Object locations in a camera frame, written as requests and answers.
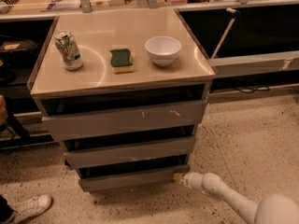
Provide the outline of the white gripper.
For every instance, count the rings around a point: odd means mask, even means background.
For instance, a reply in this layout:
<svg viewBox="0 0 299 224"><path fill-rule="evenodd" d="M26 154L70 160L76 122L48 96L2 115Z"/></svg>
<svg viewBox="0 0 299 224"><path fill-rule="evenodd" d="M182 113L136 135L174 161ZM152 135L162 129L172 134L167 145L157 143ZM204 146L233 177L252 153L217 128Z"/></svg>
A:
<svg viewBox="0 0 299 224"><path fill-rule="evenodd" d="M203 183L203 175L199 173L187 173L183 175L183 173L174 173L173 178L174 181L178 184L182 184L192 190L201 190Z"/></svg>

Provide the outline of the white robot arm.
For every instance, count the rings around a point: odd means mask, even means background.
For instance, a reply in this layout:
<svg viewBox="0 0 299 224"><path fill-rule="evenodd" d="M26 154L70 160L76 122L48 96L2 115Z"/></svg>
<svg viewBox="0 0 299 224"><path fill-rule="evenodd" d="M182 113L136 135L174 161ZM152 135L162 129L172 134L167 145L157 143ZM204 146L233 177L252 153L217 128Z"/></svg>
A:
<svg viewBox="0 0 299 224"><path fill-rule="evenodd" d="M271 194L259 203L229 188L213 173L174 173L186 188L226 202L247 224L299 224L299 204L283 194Z"/></svg>

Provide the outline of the person's hand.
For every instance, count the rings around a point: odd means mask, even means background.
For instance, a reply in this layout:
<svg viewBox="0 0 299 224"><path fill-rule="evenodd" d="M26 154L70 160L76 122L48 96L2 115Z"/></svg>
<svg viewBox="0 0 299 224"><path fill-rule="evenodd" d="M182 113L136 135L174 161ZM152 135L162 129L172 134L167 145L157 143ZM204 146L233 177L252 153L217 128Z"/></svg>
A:
<svg viewBox="0 0 299 224"><path fill-rule="evenodd" d="M3 125L4 122L7 120L8 113L7 113L7 104L5 98L0 95L0 125Z"/></svg>

